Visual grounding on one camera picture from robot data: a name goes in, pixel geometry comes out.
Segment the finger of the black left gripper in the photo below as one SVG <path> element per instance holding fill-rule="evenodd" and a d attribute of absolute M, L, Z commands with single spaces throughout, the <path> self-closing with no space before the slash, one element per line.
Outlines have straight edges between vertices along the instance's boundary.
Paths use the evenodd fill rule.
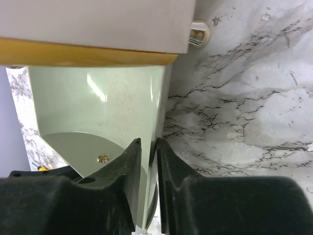
<path fill-rule="evenodd" d="M 8 176 L 9 183 L 16 183 L 26 179 L 27 177 L 67 177 L 68 179 L 79 182 L 82 180 L 82 176 L 79 175 L 71 166 L 64 166 L 61 168 L 51 169 L 51 170 L 43 170 L 43 171 L 11 171 Z"/>

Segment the cream round drawer organizer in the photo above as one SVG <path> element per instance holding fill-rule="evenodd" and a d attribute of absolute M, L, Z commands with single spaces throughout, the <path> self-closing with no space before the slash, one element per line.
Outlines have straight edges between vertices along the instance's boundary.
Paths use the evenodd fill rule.
<path fill-rule="evenodd" d="M 210 29 L 193 0 L 3 0 L 3 38 L 160 53 L 201 47 Z"/>

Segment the yellow drawer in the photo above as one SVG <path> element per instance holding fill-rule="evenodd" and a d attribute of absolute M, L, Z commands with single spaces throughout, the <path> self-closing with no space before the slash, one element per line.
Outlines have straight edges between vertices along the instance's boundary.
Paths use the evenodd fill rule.
<path fill-rule="evenodd" d="M 166 66 L 176 54 L 0 39 L 0 64 L 46 67 Z"/>

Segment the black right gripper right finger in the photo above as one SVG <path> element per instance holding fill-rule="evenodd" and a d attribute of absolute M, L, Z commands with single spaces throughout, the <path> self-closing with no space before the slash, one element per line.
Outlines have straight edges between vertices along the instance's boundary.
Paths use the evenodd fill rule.
<path fill-rule="evenodd" d="M 161 231 L 167 235 L 310 235 L 313 212 L 287 177 L 205 177 L 156 142 Z"/>

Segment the grey bottom drawer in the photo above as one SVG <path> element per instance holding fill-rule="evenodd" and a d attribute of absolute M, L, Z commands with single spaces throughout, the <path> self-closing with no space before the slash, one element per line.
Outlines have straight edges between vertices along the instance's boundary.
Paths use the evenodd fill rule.
<path fill-rule="evenodd" d="M 149 227 L 157 206 L 156 140 L 162 136 L 171 66 L 29 67 L 41 138 L 81 176 L 111 165 L 141 140 L 137 226 Z"/>

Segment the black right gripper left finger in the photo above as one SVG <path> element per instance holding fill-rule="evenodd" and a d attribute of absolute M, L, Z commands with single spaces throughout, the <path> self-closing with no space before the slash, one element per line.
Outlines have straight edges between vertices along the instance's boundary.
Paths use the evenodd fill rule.
<path fill-rule="evenodd" d="M 74 182 L 67 177 L 0 181 L 3 235 L 130 235 L 136 230 L 141 140 Z"/>

